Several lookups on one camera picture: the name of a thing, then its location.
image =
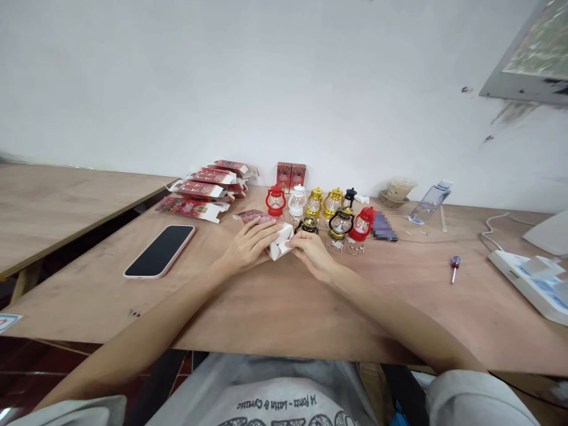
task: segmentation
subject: window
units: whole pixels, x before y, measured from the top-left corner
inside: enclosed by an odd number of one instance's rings
[[[568,0],[538,5],[479,95],[568,105]]]

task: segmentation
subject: phone screen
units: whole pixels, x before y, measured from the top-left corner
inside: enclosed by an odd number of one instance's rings
[[[192,231],[192,226],[168,226],[124,274],[128,276],[159,275]]]

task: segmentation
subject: person's left hand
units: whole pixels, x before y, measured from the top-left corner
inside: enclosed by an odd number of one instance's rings
[[[255,226],[259,219],[257,217],[244,226],[220,259],[233,273],[244,272],[270,260],[264,249],[276,241],[282,225],[271,220]]]

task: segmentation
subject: mini lantern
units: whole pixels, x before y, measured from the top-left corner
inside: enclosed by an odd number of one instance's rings
[[[282,216],[282,210],[286,206],[286,198],[284,198],[284,191],[280,186],[274,185],[268,190],[266,205],[270,216]]]
[[[306,190],[302,185],[296,185],[288,201],[290,216],[296,223],[300,220],[299,217],[304,214],[304,206],[307,202]]]
[[[319,222],[317,219],[305,217],[304,219],[300,220],[300,223],[296,227],[294,234],[297,234],[298,231],[306,231],[312,234],[319,234],[320,229],[318,228],[318,224]]]
[[[353,210],[350,207],[341,207],[330,219],[330,232],[327,246],[334,254],[343,253],[343,240],[345,235],[353,229]]]
[[[372,207],[365,207],[355,218],[353,229],[347,236],[345,245],[347,252],[359,256],[365,250],[365,239],[371,232],[377,211]]]
[[[345,198],[343,199],[343,207],[353,208],[353,201],[355,201],[356,195],[357,195],[357,191],[355,191],[354,188],[346,190],[345,191]]]
[[[316,189],[312,189],[312,193],[308,199],[308,209],[306,210],[306,216],[319,220],[321,211],[321,200],[322,194],[324,192],[318,186]]]
[[[327,194],[324,201],[324,216],[331,219],[343,204],[343,191],[339,188]]]

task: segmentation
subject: pink phone case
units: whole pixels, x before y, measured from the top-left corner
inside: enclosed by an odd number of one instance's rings
[[[158,275],[154,275],[154,276],[134,276],[134,275],[126,275],[126,271],[128,270],[129,267],[131,267],[134,262],[136,262],[138,260],[138,258],[140,256],[142,256],[142,253],[144,253],[146,250],[148,250],[148,247],[150,247],[154,241],[156,241],[158,239],[158,237],[170,226],[175,226],[175,227],[192,227],[193,230],[189,233],[188,237],[183,241],[183,243],[179,246],[179,249],[176,251],[176,253],[174,253],[174,255],[172,256],[172,258],[170,259],[170,261],[167,263],[167,265],[165,266],[165,268],[163,269],[162,272],[160,272]],[[122,273],[122,276],[125,278],[130,278],[130,279],[158,279],[163,277],[167,271],[170,269],[170,266],[173,264],[173,262],[176,261],[176,259],[178,258],[179,254],[182,252],[183,248],[185,246],[187,246],[189,240],[191,239],[191,237],[193,236],[193,234],[195,233],[195,227],[193,225],[168,225],[167,227],[165,227],[162,232],[160,232],[156,238],[154,238],[152,240],[152,242],[150,244],[148,244],[146,246],[146,248],[144,250],[142,250],[142,252],[136,257],[136,259],[134,259],[132,261],[131,264],[128,265],[128,267],[124,270],[124,272]]]

